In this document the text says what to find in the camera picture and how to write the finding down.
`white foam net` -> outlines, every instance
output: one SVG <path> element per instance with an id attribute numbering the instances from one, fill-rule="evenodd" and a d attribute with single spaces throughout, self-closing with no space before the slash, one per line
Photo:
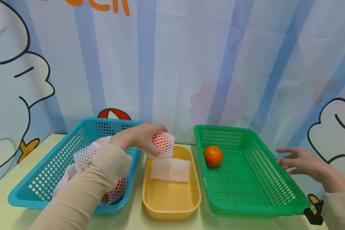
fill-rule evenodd
<path id="1" fill-rule="evenodd" d="M 126 191 L 126 187 L 127 187 L 126 185 L 127 185 L 128 180 L 129 180 L 129 172 L 124 174 L 124 176 L 119 179 L 114 189 L 104 194 L 104 196 L 102 197 L 100 201 L 100 204 L 109 205 L 119 200 Z"/>
<path id="2" fill-rule="evenodd" d="M 152 159 L 163 159 L 173 157 L 173 145 L 175 143 L 175 137 L 164 131 L 155 133 L 152 138 L 153 144 L 158 148 L 158 156 L 154 156 L 149 152 L 145 152 L 146 155 Z"/>
<path id="3" fill-rule="evenodd" d="M 69 165 L 66 168 L 63 177 L 58 182 L 54 191 L 52 192 L 52 198 L 54 198 L 56 194 L 59 192 L 59 190 L 66 185 L 66 183 L 76 174 L 76 172 L 79 172 L 81 168 L 93 157 L 93 155 L 95 155 L 100 150 L 102 145 L 110 142 L 111 138 L 112 136 L 105 136 L 103 138 L 99 138 L 98 140 L 92 142 L 90 145 L 73 154 L 75 163 Z M 114 189 L 104 194 L 100 201 L 100 204 L 109 205 L 119 200 L 125 193 L 128 181 L 129 171 L 127 171 L 124 174 L 124 176 L 122 176 L 119 179 Z"/>
<path id="4" fill-rule="evenodd" d="M 52 198 L 54 198 L 56 194 L 66 185 L 66 183 L 68 183 L 68 181 L 76 174 L 76 172 L 77 168 L 75 164 L 71 164 L 65 169 L 63 177 L 55 186 L 54 191 L 52 191 Z"/>
<path id="5" fill-rule="evenodd" d="M 102 137 L 102 138 L 98 138 L 98 139 L 96 140 L 96 142 L 99 143 L 101 146 L 103 146 L 104 144 L 110 142 L 111 137 L 112 137 L 112 136 L 105 136 L 105 137 Z"/>
<path id="6" fill-rule="evenodd" d="M 188 182 L 190 161 L 180 159 L 155 159 L 152 162 L 151 179 Z"/>
<path id="7" fill-rule="evenodd" d="M 101 148 L 97 142 L 92 142 L 90 145 L 74 153 L 74 162 L 77 170 L 80 170 Z"/>

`table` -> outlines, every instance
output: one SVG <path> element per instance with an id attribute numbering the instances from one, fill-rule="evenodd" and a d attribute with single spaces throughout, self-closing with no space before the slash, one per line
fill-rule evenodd
<path id="1" fill-rule="evenodd" d="M 64 135 L 51 134 L 28 157 L 14 167 L 0 180 L 0 229 L 27 230 L 39 215 L 38 210 L 13 207 L 7 202 L 8 194 L 28 174 L 28 172 L 63 138 Z M 180 145 L 193 153 L 195 162 L 199 162 L 197 148 L 194 145 Z M 151 219 L 143 206 L 142 187 L 145 155 L 139 161 L 133 190 L 127 205 L 114 217 L 93 217 L 86 229 L 117 229 L 117 230 L 327 230 L 325 225 L 312 226 L 305 216 L 280 217 L 276 219 L 250 219 L 218 217 L 211 213 L 204 188 L 202 171 L 196 164 L 197 174 L 202 191 L 202 203 L 198 210 L 187 220 L 159 221 Z"/>

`beige sleeve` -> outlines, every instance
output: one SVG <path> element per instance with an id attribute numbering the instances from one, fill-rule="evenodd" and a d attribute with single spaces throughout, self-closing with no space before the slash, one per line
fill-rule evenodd
<path id="1" fill-rule="evenodd" d="M 92 157 L 40 213 L 30 229 L 84 229 L 105 192 L 131 164 L 124 150 L 109 143 Z"/>
<path id="2" fill-rule="evenodd" d="M 345 230 L 345 192 L 325 193 L 322 217 L 329 230 Z"/>

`left hand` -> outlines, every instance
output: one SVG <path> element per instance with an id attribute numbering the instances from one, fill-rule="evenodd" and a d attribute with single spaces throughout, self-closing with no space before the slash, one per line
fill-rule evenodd
<path id="1" fill-rule="evenodd" d="M 130 146 L 150 152 L 158 156 L 158 148 L 152 143 L 152 138 L 158 131 L 167 132 L 167 128 L 162 124 L 152 125 L 149 123 L 139 124 L 132 128 L 123 130 L 111 138 L 110 144 L 114 144 L 126 151 Z"/>

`right hand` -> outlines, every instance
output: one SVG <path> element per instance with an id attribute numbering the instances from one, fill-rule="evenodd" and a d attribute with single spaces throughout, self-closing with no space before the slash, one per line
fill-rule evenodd
<path id="1" fill-rule="evenodd" d="M 295 168 L 289 171 L 290 175 L 305 174 L 311 176 L 314 180 L 323 183 L 327 175 L 335 172 L 335 169 L 322 159 L 300 148 L 279 148 L 278 153 L 291 153 L 290 155 L 277 160 L 277 163 L 283 169 Z"/>
<path id="2" fill-rule="evenodd" d="M 111 138 L 110 143 L 118 145 L 124 151 L 126 151 L 130 146 L 134 146 L 141 150 L 150 152 L 154 156 L 158 156 L 159 151 L 153 144 L 152 138 L 155 133 L 161 130 L 167 132 L 167 128 L 162 124 L 139 124 L 115 134 L 114 137 Z"/>

